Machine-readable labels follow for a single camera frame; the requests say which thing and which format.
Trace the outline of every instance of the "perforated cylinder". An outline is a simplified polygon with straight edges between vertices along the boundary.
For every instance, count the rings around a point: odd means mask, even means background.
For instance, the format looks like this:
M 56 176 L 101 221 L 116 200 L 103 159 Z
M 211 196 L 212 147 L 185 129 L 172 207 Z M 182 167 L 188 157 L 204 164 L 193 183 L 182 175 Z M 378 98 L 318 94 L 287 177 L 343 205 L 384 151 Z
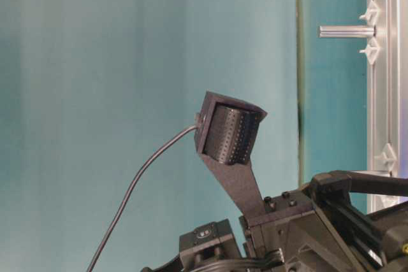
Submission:
M 261 114 L 255 111 L 217 105 L 204 153 L 222 164 L 247 164 L 260 118 Z

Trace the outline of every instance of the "metal frame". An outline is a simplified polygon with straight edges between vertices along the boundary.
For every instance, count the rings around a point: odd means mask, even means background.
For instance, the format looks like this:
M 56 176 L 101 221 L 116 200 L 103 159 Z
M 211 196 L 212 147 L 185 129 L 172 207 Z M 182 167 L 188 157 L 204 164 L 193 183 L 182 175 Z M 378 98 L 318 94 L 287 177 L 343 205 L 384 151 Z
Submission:
M 375 27 L 379 48 L 367 64 L 367 168 L 377 175 L 408 178 L 408 3 L 367 0 L 368 13 L 373 5 L 375 18 L 366 20 Z M 369 195 L 367 210 L 401 201 Z

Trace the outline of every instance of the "black 3d-printed part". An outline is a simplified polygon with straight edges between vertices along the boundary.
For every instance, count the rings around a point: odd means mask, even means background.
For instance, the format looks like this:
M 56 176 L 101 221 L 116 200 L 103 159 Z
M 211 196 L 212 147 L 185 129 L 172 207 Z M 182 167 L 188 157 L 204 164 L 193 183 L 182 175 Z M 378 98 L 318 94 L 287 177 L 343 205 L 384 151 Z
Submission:
M 208 130 L 204 154 L 221 164 L 247 164 L 261 114 L 218 104 Z
M 197 153 L 226 164 L 247 164 L 266 112 L 243 100 L 207 92 L 194 135 Z

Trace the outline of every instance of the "metal rod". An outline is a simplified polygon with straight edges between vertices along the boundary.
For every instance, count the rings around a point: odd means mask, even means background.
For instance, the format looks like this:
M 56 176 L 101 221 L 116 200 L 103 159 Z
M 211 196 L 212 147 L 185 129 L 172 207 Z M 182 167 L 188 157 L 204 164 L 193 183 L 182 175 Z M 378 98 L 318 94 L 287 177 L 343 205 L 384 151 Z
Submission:
M 375 29 L 369 25 L 321 25 L 320 38 L 371 38 Z

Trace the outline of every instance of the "black cable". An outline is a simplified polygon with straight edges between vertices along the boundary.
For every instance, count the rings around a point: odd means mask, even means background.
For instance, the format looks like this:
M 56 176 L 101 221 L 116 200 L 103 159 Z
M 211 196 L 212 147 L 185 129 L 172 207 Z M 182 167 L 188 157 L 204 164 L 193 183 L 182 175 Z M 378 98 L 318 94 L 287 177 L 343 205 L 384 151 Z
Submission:
M 282 250 L 278 249 L 269 253 L 264 259 L 222 259 L 205 266 L 191 270 L 191 272 L 226 272 L 247 269 L 266 270 L 284 264 Z
M 122 215 L 123 210 L 125 209 L 126 203 L 128 203 L 128 200 L 130 198 L 130 195 L 135 188 L 136 183 L 142 176 L 142 174 L 145 172 L 145 170 L 152 164 L 152 162 L 157 159 L 164 151 L 169 149 L 176 141 L 178 141 L 181 137 L 186 135 L 188 132 L 191 132 L 193 130 L 197 129 L 196 125 L 192 125 L 191 127 L 187 127 L 183 131 L 179 132 L 176 136 L 174 136 L 171 140 L 169 140 L 167 143 L 165 143 L 159 150 L 154 152 L 152 156 L 143 164 L 143 166 L 139 169 L 137 172 L 136 176 L 133 178 L 132 182 L 130 183 L 129 188 L 127 189 L 125 196 L 122 200 L 122 203 L 119 206 L 119 209 L 116 212 L 115 217 L 113 218 L 112 222 L 109 225 L 108 230 L 106 231 L 105 235 L 103 236 L 103 239 L 101 243 L 98 246 L 98 249 L 96 249 L 96 252 L 94 254 L 94 257 L 91 260 L 91 263 L 89 264 L 87 268 L 87 272 L 91 272 L 94 269 L 94 266 L 96 264 L 96 261 L 98 260 L 99 256 L 101 255 L 101 252 L 103 248 L 106 245 L 106 242 L 109 239 L 109 236 L 111 235 L 113 229 L 115 228 L 116 223 L 119 221 L 120 216 Z

